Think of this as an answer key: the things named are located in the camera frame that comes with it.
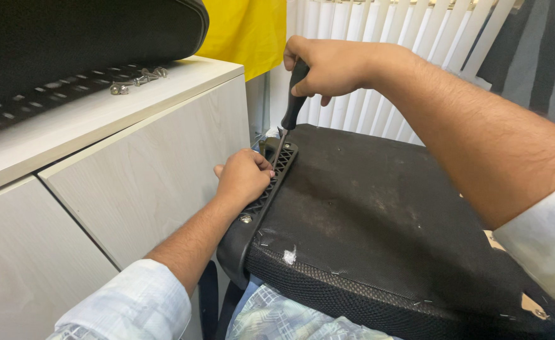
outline yellow curtain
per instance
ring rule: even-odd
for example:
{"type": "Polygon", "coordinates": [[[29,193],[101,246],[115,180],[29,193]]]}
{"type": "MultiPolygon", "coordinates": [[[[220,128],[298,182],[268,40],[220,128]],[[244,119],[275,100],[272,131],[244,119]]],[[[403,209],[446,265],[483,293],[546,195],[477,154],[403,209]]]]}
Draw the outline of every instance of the yellow curtain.
{"type": "Polygon", "coordinates": [[[203,0],[210,17],[198,56],[244,65],[246,81],[281,63],[286,0],[203,0]]]}

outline cabinet top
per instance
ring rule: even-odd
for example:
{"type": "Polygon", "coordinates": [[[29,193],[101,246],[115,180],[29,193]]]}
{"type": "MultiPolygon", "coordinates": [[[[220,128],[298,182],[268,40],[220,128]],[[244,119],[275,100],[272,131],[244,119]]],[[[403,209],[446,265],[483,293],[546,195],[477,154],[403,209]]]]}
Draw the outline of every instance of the cabinet top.
{"type": "Polygon", "coordinates": [[[0,131],[0,186],[243,74],[243,66],[198,56],[174,62],[168,77],[108,91],[41,113],[0,131]]]}

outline shirt sleeve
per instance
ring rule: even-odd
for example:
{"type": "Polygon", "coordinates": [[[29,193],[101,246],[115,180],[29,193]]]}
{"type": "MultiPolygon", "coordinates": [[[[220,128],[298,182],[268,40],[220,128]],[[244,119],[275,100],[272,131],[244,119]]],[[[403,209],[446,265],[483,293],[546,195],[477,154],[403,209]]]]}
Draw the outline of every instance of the shirt sleeve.
{"type": "Polygon", "coordinates": [[[555,299],[555,192],[496,229],[493,235],[555,299]]]}
{"type": "Polygon", "coordinates": [[[191,318],[183,285],[163,264],[140,259],[65,313],[55,332],[78,325],[107,340],[179,339],[191,318]]]}

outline screwdriver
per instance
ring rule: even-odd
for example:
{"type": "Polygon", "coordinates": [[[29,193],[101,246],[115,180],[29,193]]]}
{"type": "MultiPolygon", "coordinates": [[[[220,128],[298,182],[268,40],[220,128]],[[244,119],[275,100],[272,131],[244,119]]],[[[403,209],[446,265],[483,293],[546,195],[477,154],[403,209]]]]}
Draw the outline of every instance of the screwdriver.
{"type": "Polygon", "coordinates": [[[283,134],[281,135],[279,147],[275,153],[275,159],[273,159],[273,169],[275,169],[275,166],[277,165],[277,159],[281,154],[283,144],[286,142],[288,132],[296,129],[296,119],[298,119],[298,113],[300,112],[300,108],[303,107],[304,101],[307,99],[306,96],[293,96],[292,88],[307,76],[309,70],[309,66],[303,61],[303,59],[298,59],[294,65],[294,69],[292,70],[292,76],[290,77],[290,90],[288,91],[288,108],[286,109],[286,115],[283,116],[283,119],[281,120],[283,134]]]}

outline wood grain surface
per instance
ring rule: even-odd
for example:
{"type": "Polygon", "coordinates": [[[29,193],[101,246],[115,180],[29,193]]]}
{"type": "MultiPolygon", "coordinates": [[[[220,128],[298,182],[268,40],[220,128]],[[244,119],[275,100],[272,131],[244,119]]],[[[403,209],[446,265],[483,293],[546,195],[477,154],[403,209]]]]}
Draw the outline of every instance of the wood grain surface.
{"type": "Polygon", "coordinates": [[[0,190],[0,339],[46,339],[117,273],[37,178],[0,190]]]}
{"type": "Polygon", "coordinates": [[[192,56],[168,71],[127,96],[100,91],[0,131],[0,186],[237,77],[243,66],[192,56]]]}
{"type": "Polygon", "coordinates": [[[123,269],[213,196],[213,166],[249,146],[243,76],[58,162],[40,178],[123,269]]]}

